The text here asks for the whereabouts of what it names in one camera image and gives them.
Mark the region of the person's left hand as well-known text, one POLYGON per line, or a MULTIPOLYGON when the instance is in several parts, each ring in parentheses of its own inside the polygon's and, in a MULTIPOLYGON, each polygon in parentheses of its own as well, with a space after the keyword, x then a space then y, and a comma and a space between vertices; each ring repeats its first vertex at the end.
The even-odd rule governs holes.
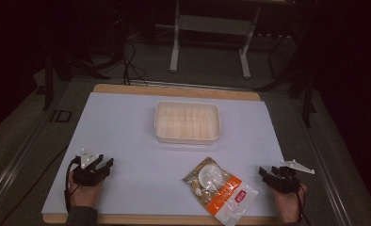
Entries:
POLYGON ((105 181, 100 181, 96 186, 81 186, 73 181, 73 172, 69 174, 70 205, 87 206, 94 208, 98 202, 105 181))

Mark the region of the person's right hand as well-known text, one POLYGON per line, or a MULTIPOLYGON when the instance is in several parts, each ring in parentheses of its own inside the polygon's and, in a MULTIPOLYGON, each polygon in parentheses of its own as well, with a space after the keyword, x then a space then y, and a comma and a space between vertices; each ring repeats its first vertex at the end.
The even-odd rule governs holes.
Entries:
POLYGON ((305 203, 307 186, 304 184, 300 185, 298 196, 295 193, 281 193, 271 186, 268 189, 273 195, 280 222, 283 224, 298 223, 301 216, 299 207, 305 203))

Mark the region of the clear orange snack bag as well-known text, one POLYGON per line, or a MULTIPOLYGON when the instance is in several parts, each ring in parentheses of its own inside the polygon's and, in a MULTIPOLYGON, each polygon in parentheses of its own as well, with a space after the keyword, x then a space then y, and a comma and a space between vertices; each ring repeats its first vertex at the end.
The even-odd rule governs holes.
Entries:
POLYGON ((224 226, 235 226, 259 192, 206 157, 183 181, 200 204, 224 226))

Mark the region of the black stand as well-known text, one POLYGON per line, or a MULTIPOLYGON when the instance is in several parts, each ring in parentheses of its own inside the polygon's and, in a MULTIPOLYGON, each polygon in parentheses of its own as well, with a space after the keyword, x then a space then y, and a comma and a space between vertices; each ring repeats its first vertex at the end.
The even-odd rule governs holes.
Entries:
POLYGON ((70 81, 72 67, 75 67, 94 78, 107 79, 99 70, 112 66, 118 59, 118 55, 112 55, 108 61, 94 64, 82 27, 74 20, 46 26, 41 33, 40 45, 45 66, 43 110, 49 109, 54 101, 54 73, 59 79, 70 81))
POLYGON ((309 26, 309 24, 303 22, 293 22, 284 29, 284 34, 276 42, 267 58, 271 75, 275 78, 275 81, 260 88, 255 88, 256 91, 268 91, 286 82, 291 82, 292 85, 287 91, 287 94, 290 98, 297 99, 303 93, 301 117, 308 128, 311 127, 310 114, 313 110, 312 94, 315 80, 315 76, 310 72, 308 67, 306 54, 303 52, 305 48, 305 41, 303 39, 309 32, 309 26), (278 75, 275 75, 271 58, 286 36, 290 36, 295 42, 296 49, 285 68, 278 75))

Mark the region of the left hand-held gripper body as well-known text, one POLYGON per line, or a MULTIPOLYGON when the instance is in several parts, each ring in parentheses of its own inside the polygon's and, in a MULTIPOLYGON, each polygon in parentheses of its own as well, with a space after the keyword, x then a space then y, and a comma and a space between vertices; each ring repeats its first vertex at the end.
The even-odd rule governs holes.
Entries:
POLYGON ((91 169, 90 164, 98 158, 97 153, 81 150, 80 154, 74 159, 77 167, 73 170, 73 181, 81 186, 96 186, 108 175, 98 174, 96 169, 91 169))

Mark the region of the white metal desk frame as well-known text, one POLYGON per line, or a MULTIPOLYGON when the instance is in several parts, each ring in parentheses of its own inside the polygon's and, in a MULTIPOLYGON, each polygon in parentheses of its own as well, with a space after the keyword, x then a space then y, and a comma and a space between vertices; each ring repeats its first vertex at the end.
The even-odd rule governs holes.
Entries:
POLYGON ((250 66, 247 58, 247 52, 250 48, 250 42, 260 17, 262 7, 258 7, 251 21, 223 19, 196 15, 187 15, 180 12, 181 0, 176 0, 175 17, 174 17, 174 38, 169 64, 169 71, 176 73, 179 61, 179 34, 181 30, 219 33, 226 35, 245 36, 244 45, 238 49, 242 73, 245 79, 250 79, 250 66))

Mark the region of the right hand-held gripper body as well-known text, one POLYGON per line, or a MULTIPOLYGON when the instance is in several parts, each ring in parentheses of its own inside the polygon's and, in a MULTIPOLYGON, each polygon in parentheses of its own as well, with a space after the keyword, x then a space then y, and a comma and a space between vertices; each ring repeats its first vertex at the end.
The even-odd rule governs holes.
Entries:
POLYGON ((297 171, 315 174, 315 171, 313 169, 309 169, 301 165, 296 160, 283 160, 281 164, 281 167, 283 167, 284 176, 277 177, 276 175, 274 175, 277 178, 277 185, 273 188, 284 194, 298 193, 300 181, 296 175, 297 171))

